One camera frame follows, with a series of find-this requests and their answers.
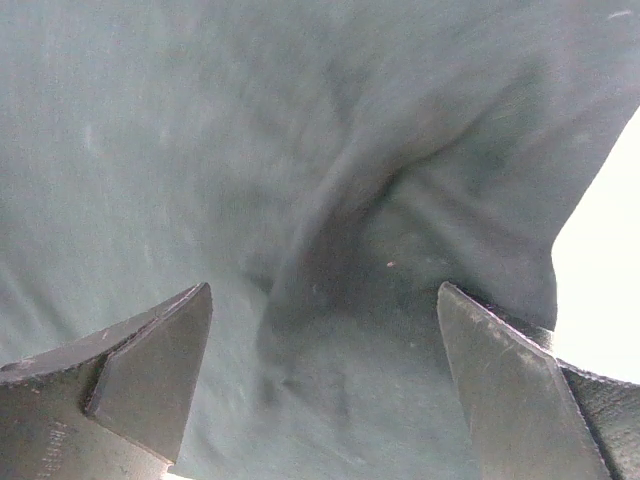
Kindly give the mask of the black t-shirt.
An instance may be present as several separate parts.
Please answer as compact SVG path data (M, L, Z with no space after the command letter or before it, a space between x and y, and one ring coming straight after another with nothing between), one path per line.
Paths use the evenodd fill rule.
M309 196L431 92L502 100L395 179L262 397L255 333ZM551 244L638 104L635 1L5 1L1 360L205 281L181 474L477 479L438 287L551 324Z

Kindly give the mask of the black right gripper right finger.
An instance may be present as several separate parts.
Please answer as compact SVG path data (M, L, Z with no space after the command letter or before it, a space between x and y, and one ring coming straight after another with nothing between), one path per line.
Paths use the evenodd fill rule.
M638 478L638 384L559 359L551 331L449 282L437 317L482 478Z

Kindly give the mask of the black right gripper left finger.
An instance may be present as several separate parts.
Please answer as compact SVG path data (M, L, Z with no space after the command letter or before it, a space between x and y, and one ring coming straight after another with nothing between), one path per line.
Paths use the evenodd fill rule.
M199 283L2 366L2 478L163 478L179 456L211 320L211 289Z

